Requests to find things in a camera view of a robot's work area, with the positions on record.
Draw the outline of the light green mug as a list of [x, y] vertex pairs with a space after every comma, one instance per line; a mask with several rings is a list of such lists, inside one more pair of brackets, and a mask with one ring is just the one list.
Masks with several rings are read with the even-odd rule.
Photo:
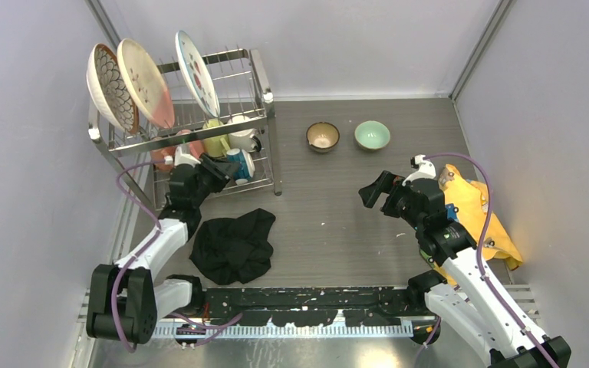
[[[221, 126], [223, 126], [223, 123], [219, 119], [212, 118], [207, 120], [207, 122], [203, 125], [203, 129], [207, 130]], [[215, 158], [226, 157], [226, 153], [231, 149], [227, 134], [205, 138], [203, 140], [203, 146], [205, 152], [209, 156]]]

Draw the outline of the dark blue bowl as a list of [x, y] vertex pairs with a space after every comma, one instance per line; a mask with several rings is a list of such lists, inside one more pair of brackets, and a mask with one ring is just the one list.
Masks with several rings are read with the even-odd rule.
[[226, 153], [228, 161], [238, 163], [239, 169], [234, 174], [234, 181], [237, 186], [251, 182], [255, 176], [255, 164], [250, 153], [243, 149], [230, 149]]

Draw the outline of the white ribbed mug black handle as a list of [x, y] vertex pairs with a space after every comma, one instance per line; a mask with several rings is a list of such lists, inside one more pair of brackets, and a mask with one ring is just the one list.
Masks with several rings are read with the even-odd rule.
[[231, 132], [228, 134], [228, 139], [232, 149], [241, 149], [248, 153], [262, 150], [262, 142], [256, 128]]

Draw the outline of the mint green bowl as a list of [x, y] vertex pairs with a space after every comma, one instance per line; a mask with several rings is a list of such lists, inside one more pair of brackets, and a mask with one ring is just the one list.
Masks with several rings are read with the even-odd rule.
[[368, 151], [377, 151], [386, 147], [391, 134], [387, 126], [376, 120], [364, 121], [354, 130], [354, 139], [357, 145]]

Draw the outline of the watermelon pattern plate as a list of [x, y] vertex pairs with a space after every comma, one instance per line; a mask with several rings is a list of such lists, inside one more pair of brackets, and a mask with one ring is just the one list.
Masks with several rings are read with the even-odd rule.
[[185, 31], [179, 30], [175, 34], [175, 48], [179, 69], [195, 102], [208, 117], [218, 118], [220, 105], [212, 77], [202, 55]]

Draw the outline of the pink and cream plate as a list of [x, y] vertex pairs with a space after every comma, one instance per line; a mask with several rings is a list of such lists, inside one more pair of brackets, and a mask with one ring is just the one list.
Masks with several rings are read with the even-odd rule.
[[174, 126], [175, 113], [169, 88], [154, 60], [141, 44], [124, 38], [117, 46], [123, 82], [139, 111], [154, 126]]

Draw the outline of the flower pattern brown-rim plate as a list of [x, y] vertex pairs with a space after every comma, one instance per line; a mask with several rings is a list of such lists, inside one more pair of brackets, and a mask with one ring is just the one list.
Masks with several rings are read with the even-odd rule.
[[87, 61], [87, 88], [98, 112], [116, 129], [135, 134], [139, 112], [123, 81], [117, 56], [105, 44], [94, 45]]

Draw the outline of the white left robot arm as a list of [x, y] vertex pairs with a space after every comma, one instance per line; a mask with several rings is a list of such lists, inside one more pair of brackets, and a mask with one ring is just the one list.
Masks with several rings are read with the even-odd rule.
[[153, 230], [129, 254], [111, 264], [98, 265], [90, 280], [86, 333], [89, 337], [119, 341], [129, 352], [147, 343], [158, 321], [178, 310], [186, 317], [204, 308], [200, 281], [192, 276], [171, 276], [154, 281], [165, 263], [194, 236], [202, 220], [200, 207], [221, 192], [241, 165], [206, 154], [162, 155], [149, 162], [170, 164], [169, 192], [159, 213], [132, 198], [150, 216]]

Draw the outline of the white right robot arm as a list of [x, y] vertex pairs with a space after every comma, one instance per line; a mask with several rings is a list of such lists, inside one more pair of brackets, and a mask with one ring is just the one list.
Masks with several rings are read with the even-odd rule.
[[407, 304], [416, 314], [432, 312], [451, 326], [489, 367], [566, 367], [571, 348], [563, 337], [549, 337], [510, 296], [478, 255], [474, 238], [449, 217], [435, 179], [409, 181], [383, 171], [359, 190], [371, 208], [387, 194], [381, 212], [401, 218], [416, 231], [420, 249], [460, 286], [431, 270], [408, 281]]

